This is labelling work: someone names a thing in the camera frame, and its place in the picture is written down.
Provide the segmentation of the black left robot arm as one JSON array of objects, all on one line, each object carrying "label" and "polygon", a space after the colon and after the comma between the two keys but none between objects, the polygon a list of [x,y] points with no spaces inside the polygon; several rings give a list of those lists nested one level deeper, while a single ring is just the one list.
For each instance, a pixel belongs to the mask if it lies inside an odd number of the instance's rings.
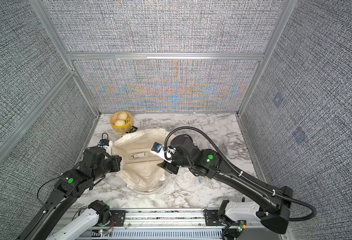
[{"label": "black left robot arm", "polygon": [[83,156],[75,168],[64,172],[55,183],[47,201],[33,220],[17,237],[18,240],[46,239],[64,213],[86,189],[92,190],[108,173],[120,170],[122,158],[104,154]]}]

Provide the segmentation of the clear compass case second row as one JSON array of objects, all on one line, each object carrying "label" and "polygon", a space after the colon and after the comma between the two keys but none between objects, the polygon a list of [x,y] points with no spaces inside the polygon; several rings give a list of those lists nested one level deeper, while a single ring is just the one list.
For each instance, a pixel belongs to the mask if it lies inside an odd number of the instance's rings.
[{"label": "clear compass case second row", "polygon": [[133,159],[141,159],[141,158],[146,158],[148,156],[147,153],[136,153],[132,155]]}]

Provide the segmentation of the cream canvas tote bag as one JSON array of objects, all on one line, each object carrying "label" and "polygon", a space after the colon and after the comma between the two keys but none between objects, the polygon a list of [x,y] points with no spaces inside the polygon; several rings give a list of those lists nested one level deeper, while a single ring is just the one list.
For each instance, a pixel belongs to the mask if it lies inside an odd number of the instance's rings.
[{"label": "cream canvas tote bag", "polygon": [[[163,144],[169,134],[165,129],[146,129],[125,134],[108,148],[112,155],[122,158],[121,170],[117,176],[129,190],[141,195],[151,195],[161,190],[166,183],[166,171],[157,164],[163,162],[160,157],[150,153],[155,142]],[[136,153],[147,153],[146,158],[133,159]]]}]

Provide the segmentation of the clear compass case green label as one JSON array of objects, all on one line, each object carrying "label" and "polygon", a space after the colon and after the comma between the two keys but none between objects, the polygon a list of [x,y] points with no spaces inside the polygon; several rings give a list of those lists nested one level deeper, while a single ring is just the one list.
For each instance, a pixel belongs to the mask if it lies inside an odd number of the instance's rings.
[{"label": "clear compass case green label", "polygon": [[221,147],[222,153],[223,153],[225,156],[227,156],[227,155],[228,155],[228,149],[227,149],[225,143],[224,143],[224,142],[221,142],[221,143],[220,143],[220,147]]}]

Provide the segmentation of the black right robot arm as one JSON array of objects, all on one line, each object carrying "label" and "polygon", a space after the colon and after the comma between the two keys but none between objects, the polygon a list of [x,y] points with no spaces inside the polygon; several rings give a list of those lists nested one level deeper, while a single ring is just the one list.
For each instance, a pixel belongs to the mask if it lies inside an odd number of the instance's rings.
[{"label": "black right robot arm", "polygon": [[162,158],[159,166],[171,174],[180,168],[188,168],[195,176],[208,177],[222,182],[243,193],[260,206],[256,216],[267,229],[285,234],[290,217],[291,201],[282,197],[292,197],[293,190],[287,186],[278,188],[262,182],[237,167],[231,168],[219,154],[211,149],[194,149],[191,154],[182,150],[169,150],[153,147],[151,152]]}]

